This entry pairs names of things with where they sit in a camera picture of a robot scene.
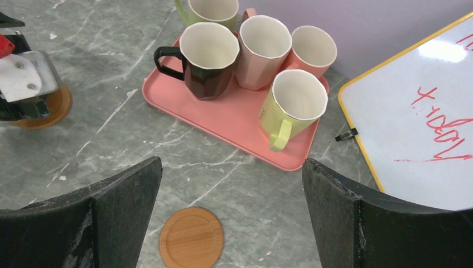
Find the yellow-green mug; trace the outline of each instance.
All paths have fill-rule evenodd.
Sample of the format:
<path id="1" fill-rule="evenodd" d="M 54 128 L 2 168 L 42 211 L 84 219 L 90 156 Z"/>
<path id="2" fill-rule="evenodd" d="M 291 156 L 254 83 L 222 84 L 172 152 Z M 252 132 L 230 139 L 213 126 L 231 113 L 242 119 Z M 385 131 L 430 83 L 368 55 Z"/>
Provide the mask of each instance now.
<path id="1" fill-rule="evenodd" d="M 237 22 L 238 0 L 188 0 L 186 13 L 180 0 L 174 0 L 176 9 L 189 26 L 197 22 L 216 22 L 233 31 Z"/>
<path id="2" fill-rule="evenodd" d="M 259 113 L 269 148 L 283 150 L 289 139 L 325 113 L 328 102 L 324 85 L 313 74 L 293 69 L 276 75 Z"/>

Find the green mug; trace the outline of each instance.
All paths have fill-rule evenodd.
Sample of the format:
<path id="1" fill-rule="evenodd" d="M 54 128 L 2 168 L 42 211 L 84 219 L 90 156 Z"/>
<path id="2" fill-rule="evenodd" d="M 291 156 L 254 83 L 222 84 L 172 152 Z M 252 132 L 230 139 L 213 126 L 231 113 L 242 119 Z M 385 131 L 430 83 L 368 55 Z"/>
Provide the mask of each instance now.
<path id="1" fill-rule="evenodd" d="M 188 0 L 186 13 L 180 0 L 174 0 L 179 15 L 189 26 L 197 22 L 216 22 L 233 31 L 237 22 L 238 0 Z"/>

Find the mug rim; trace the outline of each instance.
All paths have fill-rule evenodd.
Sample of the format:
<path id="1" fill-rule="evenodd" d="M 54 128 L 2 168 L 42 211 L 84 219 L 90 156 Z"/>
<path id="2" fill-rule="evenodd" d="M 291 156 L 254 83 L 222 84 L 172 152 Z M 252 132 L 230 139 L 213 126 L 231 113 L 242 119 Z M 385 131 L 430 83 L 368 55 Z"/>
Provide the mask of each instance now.
<path id="1" fill-rule="evenodd" d="M 334 47 L 335 47 L 335 56 L 334 56 L 334 58 L 330 61 L 330 63 L 325 64 L 325 65 L 310 64 L 310 63 L 306 62 L 305 60 L 303 60 L 303 59 L 299 56 L 299 54 L 297 54 L 297 52 L 296 52 L 296 51 L 294 50 L 294 48 L 293 48 L 293 46 L 294 46 L 294 37 L 293 37 L 293 36 L 294 36 L 294 33 L 295 33 L 297 30 L 301 29 L 301 28 L 312 28 L 312 29 L 321 31 L 323 34 L 325 34 L 326 36 L 329 37 L 330 41 L 332 42 L 332 44 L 333 44 Z M 332 64 L 335 62 L 335 60 L 337 59 L 337 56 L 338 56 L 337 44 L 335 43 L 335 40 L 332 38 L 332 36 L 330 36 L 329 33 L 327 33 L 326 31 L 324 31 L 322 28 L 319 28 L 319 27 L 316 27 L 316 26 L 312 26 L 312 25 L 299 26 L 299 27 L 295 28 L 294 31 L 292 31 L 291 37 L 292 37 L 292 40 L 293 40 L 292 46 L 291 46 L 292 52 L 294 53 L 294 55 L 295 55 L 301 62 L 303 62 L 303 63 L 305 63 L 305 64 L 307 64 L 307 65 L 309 65 L 309 66 L 311 66 L 311 67 L 325 68 L 325 67 L 328 67 L 328 66 L 332 65 Z"/>
<path id="2" fill-rule="evenodd" d="M 205 19 L 205 20 L 208 20 L 209 22 L 225 22 L 225 21 L 227 21 L 227 20 L 229 20 L 229 19 L 231 19 L 231 18 L 234 18 L 234 17 L 238 14 L 238 11 L 240 10 L 240 3 L 239 3 L 239 1 L 238 1 L 238 0 L 234 0 L 234 2 L 236 2 L 236 10 L 235 10 L 235 13 L 233 13 L 233 15 L 231 15 L 230 17 L 225 18 L 225 19 L 223 19 L 223 20 L 212 20 L 212 19 L 209 19 L 209 18 L 206 18 L 206 17 L 202 16 L 202 15 L 199 14 L 197 11 L 195 11 L 195 9 L 194 9 L 194 8 L 192 7 L 192 5 L 191 5 L 191 1 L 192 1 L 192 0 L 187 0 L 187 4 L 189 5 L 190 10 L 192 10 L 192 12 L 193 12 L 195 15 L 197 15 L 198 17 L 203 18 L 203 19 Z"/>
<path id="3" fill-rule="evenodd" d="M 209 25 L 209 26 L 212 26 L 212 27 L 220 27 L 222 29 L 224 29 L 224 31 L 226 31 L 227 33 L 229 33 L 231 35 L 231 39 L 233 40 L 232 42 L 234 42 L 236 44 L 236 48 L 237 48 L 237 51 L 235 53 L 235 56 L 233 57 L 233 60 L 224 65 L 224 66 L 219 66 L 219 67 L 203 67 L 201 66 L 200 64 L 195 64 L 194 61 L 192 61 L 191 59 L 189 59 L 188 56 L 186 56 L 186 54 L 184 53 L 183 49 L 182 49 L 182 43 L 181 43 L 181 40 L 182 40 L 182 37 L 184 36 L 184 34 L 186 33 L 186 31 L 190 31 L 192 30 L 192 28 L 195 28 L 195 27 L 200 27 L 200 26 L 203 26 L 203 25 Z M 196 67 L 199 67 L 201 69 L 204 69 L 204 70 L 221 70 L 221 69 L 225 69 L 227 68 L 228 66 L 234 64 L 238 58 L 238 55 L 240 55 L 240 51 L 241 51 L 241 48 L 240 48 L 240 43 L 238 43 L 238 39 L 235 37 L 235 35 L 233 35 L 233 33 L 225 26 L 221 25 L 221 24 L 218 24 L 216 22 L 196 22 L 190 26 L 187 26 L 184 30 L 184 32 L 182 32 L 182 35 L 181 37 L 179 37 L 179 48 L 180 48 L 180 51 L 181 51 L 181 54 L 187 59 L 188 62 L 190 62 L 192 65 L 196 66 Z"/>
<path id="4" fill-rule="evenodd" d="M 277 79 L 284 73 L 289 73 L 289 72 L 298 72 L 298 73 L 303 73 L 303 74 L 308 74 L 310 75 L 311 77 L 313 77 L 317 82 L 317 84 L 320 86 L 320 88 L 322 88 L 322 90 L 324 91 L 324 101 L 325 101 L 325 106 L 323 108 L 323 110 L 317 114 L 316 116 L 313 116 L 311 118 L 305 118 L 305 119 L 302 119 L 302 118 L 298 118 L 298 117 L 295 117 L 293 115 L 291 115 L 290 113 L 288 113 L 286 110 L 284 110 L 284 108 L 281 107 L 281 104 L 279 103 L 278 99 L 276 98 L 275 96 L 275 93 L 274 93 L 274 84 L 276 83 Z M 324 115 L 324 113 L 326 112 L 327 110 L 327 106 L 329 104 L 329 95 L 327 94 L 327 90 L 326 88 L 324 87 L 324 85 L 322 84 L 322 82 L 320 82 L 320 80 L 313 74 L 309 73 L 308 71 L 305 71 L 305 70 L 302 70 L 302 69 L 290 69 L 290 70 L 283 70 L 281 72 L 279 72 L 276 77 L 274 78 L 273 80 L 273 83 L 271 84 L 271 95 L 273 96 L 273 99 L 274 99 L 274 102 L 276 102 L 276 105 L 279 107 L 279 109 L 281 109 L 281 111 L 291 117 L 292 119 L 295 119 L 295 120 L 298 120 L 298 121 L 315 121 L 317 119 L 319 119 L 321 116 Z"/>
<path id="5" fill-rule="evenodd" d="M 277 23 L 279 23 L 280 25 L 282 25 L 282 26 L 284 27 L 284 29 L 286 30 L 286 33 L 287 33 L 288 36 L 289 36 L 290 44 L 289 44 L 288 49 L 287 49 L 282 55 L 280 55 L 280 56 L 274 56 L 274 57 L 263 56 L 263 55 L 260 55 L 260 54 L 258 54 L 258 53 L 256 53 L 256 52 L 254 52 L 254 51 L 253 51 L 252 49 L 250 49 L 250 48 L 248 47 L 248 45 L 245 43 L 245 40 L 244 40 L 243 37 L 242 37 L 242 29 L 243 29 L 243 26 L 245 25 L 245 23 L 248 23 L 248 21 L 250 21 L 251 19 L 257 18 L 257 17 L 270 18 L 270 19 L 276 21 Z M 293 42 L 292 42 L 292 35 L 291 35 L 291 32 L 289 32 L 289 29 L 287 28 L 287 26 L 286 26 L 284 23 L 282 23 L 280 20 L 278 20 L 277 18 L 269 17 L 269 16 L 266 16 L 266 15 L 255 15 L 255 16 L 251 16 L 251 17 L 247 18 L 247 20 L 245 20 L 245 21 L 242 23 L 242 25 L 240 25 L 240 30 L 238 31 L 238 37 L 241 39 L 241 41 L 242 41 L 243 45 L 245 46 L 245 48 L 248 49 L 252 54 L 254 54 L 254 55 L 258 56 L 258 57 L 261 57 L 261 58 L 265 58 L 265 59 L 270 59 L 270 60 L 272 60 L 272 59 L 278 59 L 278 58 L 284 57 L 284 55 L 287 55 L 287 54 L 292 50 L 292 44 L 293 44 Z"/>

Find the tray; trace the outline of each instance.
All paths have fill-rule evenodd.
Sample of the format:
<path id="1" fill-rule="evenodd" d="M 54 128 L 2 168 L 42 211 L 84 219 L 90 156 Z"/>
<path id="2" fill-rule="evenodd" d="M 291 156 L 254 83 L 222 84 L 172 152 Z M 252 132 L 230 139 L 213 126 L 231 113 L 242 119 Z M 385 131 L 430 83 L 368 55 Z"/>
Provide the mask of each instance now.
<path id="1" fill-rule="evenodd" d="M 179 46 L 177 40 L 173 46 Z M 182 71 L 181 62 L 164 57 L 161 63 Z M 320 82 L 329 92 L 329 84 Z M 284 150 L 269 149 L 268 138 L 259 128 L 259 110 L 269 86 L 254 92 L 238 86 L 232 77 L 227 90 L 216 100 L 197 100 L 184 82 L 161 74 L 156 68 L 144 81 L 142 93 L 146 102 L 229 144 L 285 170 L 295 171 L 307 158 L 320 120 L 290 139 Z"/>

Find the black mug handle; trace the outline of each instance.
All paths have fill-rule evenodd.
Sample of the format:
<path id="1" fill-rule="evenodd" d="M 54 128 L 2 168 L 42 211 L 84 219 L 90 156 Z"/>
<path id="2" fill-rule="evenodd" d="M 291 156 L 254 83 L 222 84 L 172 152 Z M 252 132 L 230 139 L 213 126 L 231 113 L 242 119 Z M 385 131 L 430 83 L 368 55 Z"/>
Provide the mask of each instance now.
<path id="1" fill-rule="evenodd" d="M 167 66 L 160 64 L 160 58 L 164 56 L 172 56 L 176 57 L 181 60 L 182 62 L 182 73 L 176 70 L 173 70 Z M 158 70 L 162 74 L 169 75 L 176 79 L 184 81 L 184 72 L 186 70 L 187 59 L 181 53 L 181 49 L 179 47 L 174 46 L 161 46 L 155 51 L 155 64 Z"/>

